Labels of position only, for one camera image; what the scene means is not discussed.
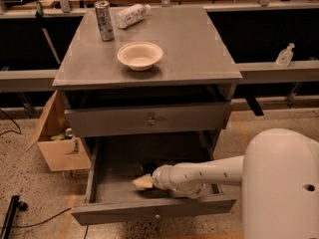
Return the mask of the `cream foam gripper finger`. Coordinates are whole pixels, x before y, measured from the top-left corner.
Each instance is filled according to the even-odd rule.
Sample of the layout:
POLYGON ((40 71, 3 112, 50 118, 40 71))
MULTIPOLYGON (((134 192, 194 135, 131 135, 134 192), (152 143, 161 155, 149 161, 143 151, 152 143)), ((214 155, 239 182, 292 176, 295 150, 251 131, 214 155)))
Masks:
POLYGON ((133 181, 133 185, 137 189, 151 189, 154 187, 153 177, 150 174, 145 174, 141 177, 136 178, 133 181))

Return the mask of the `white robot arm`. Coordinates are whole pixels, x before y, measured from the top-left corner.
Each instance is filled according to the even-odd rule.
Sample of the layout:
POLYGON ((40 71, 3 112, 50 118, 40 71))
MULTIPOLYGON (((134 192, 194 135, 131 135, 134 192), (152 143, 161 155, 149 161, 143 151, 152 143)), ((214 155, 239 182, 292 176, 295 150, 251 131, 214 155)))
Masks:
POLYGON ((245 154, 201 163, 162 165, 134 180, 196 199, 208 183, 242 186, 243 239, 319 239, 319 142, 272 128, 245 154))

